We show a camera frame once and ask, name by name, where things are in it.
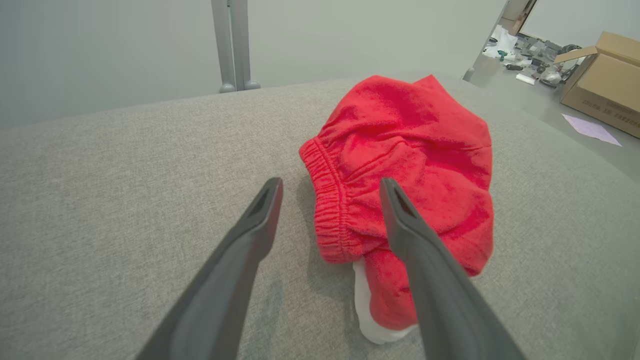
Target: metal pole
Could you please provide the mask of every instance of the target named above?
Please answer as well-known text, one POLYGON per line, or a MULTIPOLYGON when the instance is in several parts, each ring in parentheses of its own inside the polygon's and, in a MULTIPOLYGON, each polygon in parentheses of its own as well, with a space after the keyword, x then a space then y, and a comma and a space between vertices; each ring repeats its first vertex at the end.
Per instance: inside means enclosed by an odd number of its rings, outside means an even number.
POLYGON ((259 89, 260 84, 251 80, 247 0, 231 0, 231 32, 234 42, 236 88, 238 91, 259 89))
POLYGON ((222 78, 220 93, 234 92, 236 90, 236 79, 234 75, 234 55, 231 49, 231 32, 229 31, 229 18, 227 16, 227 0, 211 0, 211 10, 213 10, 213 26, 216 30, 220 77, 222 78))

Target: sofa cushion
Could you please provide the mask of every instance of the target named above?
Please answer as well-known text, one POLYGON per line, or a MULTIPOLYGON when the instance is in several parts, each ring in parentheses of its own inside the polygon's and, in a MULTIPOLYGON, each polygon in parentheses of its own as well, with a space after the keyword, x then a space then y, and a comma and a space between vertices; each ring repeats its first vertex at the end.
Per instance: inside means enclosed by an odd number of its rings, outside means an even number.
MULTIPOLYGON (((493 139, 495 250, 474 284, 531 359, 632 356, 637 185, 539 120, 436 76, 493 139)), ((364 339, 351 266, 323 262, 315 244, 297 150, 359 80, 1 131, 1 357, 133 358, 264 181, 280 176, 278 232, 239 358, 422 358, 417 333, 383 346, 364 339)))

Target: clothing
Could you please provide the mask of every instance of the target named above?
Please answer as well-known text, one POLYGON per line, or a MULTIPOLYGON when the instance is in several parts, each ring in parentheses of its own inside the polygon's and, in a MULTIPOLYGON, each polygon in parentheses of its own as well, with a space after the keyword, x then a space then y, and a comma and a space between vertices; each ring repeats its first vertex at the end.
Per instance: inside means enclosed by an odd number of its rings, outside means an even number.
POLYGON ((392 330, 378 324, 371 316, 369 304, 371 303, 371 290, 367 282, 364 259, 353 263, 355 273, 355 285, 353 291, 353 302, 355 303, 356 314, 360 322, 360 332, 367 340, 374 344, 382 345, 398 341, 411 333, 418 325, 411 325, 406 329, 392 330))
POLYGON ((329 263, 364 257, 371 316, 403 330, 417 323, 406 268, 388 246, 380 179, 393 177, 469 275, 493 249, 486 123, 433 77, 414 84, 374 76, 341 100, 300 148, 316 191, 316 235, 329 263))

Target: white cloth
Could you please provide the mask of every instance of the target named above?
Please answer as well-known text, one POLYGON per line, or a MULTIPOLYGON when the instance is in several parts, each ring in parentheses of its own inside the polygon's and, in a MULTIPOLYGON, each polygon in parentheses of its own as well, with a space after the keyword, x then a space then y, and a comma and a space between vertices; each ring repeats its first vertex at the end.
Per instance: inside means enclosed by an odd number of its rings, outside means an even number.
POLYGON ((356 283, 354 298, 356 313, 360 322, 360 331, 367 340, 372 343, 382 345, 393 341, 398 341, 414 330, 418 325, 412 325, 403 330, 391 330, 381 326, 371 316, 369 302, 371 301, 371 290, 367 281, 364 259, 353 263, 353 271, 356 273, 356 283))

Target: pink paper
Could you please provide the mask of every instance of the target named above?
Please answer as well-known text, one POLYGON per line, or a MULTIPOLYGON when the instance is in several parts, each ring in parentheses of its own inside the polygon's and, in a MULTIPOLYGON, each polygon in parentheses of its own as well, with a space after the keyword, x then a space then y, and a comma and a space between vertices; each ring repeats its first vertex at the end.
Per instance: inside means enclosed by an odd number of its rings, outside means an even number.
POLYGON ((600 124, 595 124, 587 120, 578 119, 577 117, 573 117, 565 114, 562 114, 562 116, 564 116, 564 118, 569 122, 569 124, 571 124, 571 126, 573 126, 573 128, 580 134, 590 136, 592 138, 596 138, 604 142, 612 143, 617 146, 622 146, 616 140, 616 138, 613 137, 612 134, 609 134, 609 132, 604 128, 604 126, 600 124))

